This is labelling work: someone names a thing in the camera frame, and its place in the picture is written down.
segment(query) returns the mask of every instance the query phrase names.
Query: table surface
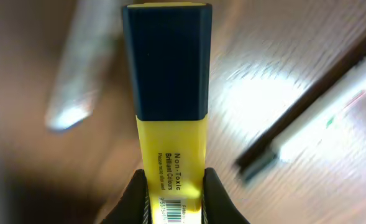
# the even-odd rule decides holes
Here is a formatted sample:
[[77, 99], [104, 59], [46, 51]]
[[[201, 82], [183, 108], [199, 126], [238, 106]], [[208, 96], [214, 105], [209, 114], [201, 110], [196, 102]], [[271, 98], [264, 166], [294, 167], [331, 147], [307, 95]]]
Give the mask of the table surface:
[[[366, 29], [366, 0], [208, 2], [214, 22], [206, 165], [236, 207], [252, 223], [366, 223], [366, 96], [321, 142], [297, 149], [298, 157], [251, 184], [233, 165]], [[0, 164], [23, 186], [96, 204], [84, 211], [108, 202], [104, 214], [141, 167], [123, 46], [93, 115], [64, 133], [44, 126], [74, 6], [0, 0]], [[61, 217], [88, 217], [66, 204], [76, 208]]]

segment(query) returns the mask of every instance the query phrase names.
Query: highlighter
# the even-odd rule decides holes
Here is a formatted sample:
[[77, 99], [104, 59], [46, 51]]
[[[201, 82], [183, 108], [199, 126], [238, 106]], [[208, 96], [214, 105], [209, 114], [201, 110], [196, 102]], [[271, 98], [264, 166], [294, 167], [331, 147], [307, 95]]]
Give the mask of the highlighter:
[[210, 4], [123, 8], [153, 224], [201, 223], [211, 23]]

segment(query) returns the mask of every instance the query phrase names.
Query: barcode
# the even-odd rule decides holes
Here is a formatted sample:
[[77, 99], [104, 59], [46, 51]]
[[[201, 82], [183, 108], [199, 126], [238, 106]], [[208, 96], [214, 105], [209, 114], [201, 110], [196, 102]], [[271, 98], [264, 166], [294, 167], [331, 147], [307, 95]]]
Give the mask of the barcode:
[[181, 223], [181, 200], [161, 200], [166, 210], [167, 224]]

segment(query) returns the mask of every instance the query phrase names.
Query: wooden table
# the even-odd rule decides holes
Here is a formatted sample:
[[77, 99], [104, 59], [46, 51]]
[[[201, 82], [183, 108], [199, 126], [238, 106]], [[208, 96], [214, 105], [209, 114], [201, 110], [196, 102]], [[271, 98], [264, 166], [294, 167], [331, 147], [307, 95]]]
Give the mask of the wooden table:
[[[237, 208], [252, 223], [366, 223], [366, 98], [340, 121], [346, 140], [300, 149], [293, 162], [250, 185], [233, 166], [366, 29], [366, 0], [208, 2], [214, 24], [206, 163]], [[50, 223], [92, 223], [141, 166], [123, 47], [92, 117], [65, 133], [44, 126], [74, 6], [0, 0], [0, 175], [18, 186], [10, 191], [20, 196], [11, 198], [27, 201], [19, 209], [53, 217]], [[326, 153], [338, 149], [333, 159]], [[34, 202], [27, 200], [32, 192]]]

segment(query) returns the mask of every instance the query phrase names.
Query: black object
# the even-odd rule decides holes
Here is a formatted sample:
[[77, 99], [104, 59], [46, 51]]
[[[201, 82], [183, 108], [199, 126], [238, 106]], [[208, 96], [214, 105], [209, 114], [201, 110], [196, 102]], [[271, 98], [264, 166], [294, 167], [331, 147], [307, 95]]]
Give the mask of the black object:
[[[137, 170], [122, 198], [103, 224], [151, 224], [147, 179]], [[231, 202], [213, 168], [205, 169], [203, 178], [203, 224], [250, 224]]]
[[212, 5], [123, 8], [136, 115], [197, 121], [208, 113]]
[[250, 165], [240, 173], [242, 180], [246, 183], [249, 183], [260, 172], [272, 168], [278, 162], [278, 154], [270, 147], [266, 147], [261, 154], [252, 159]]

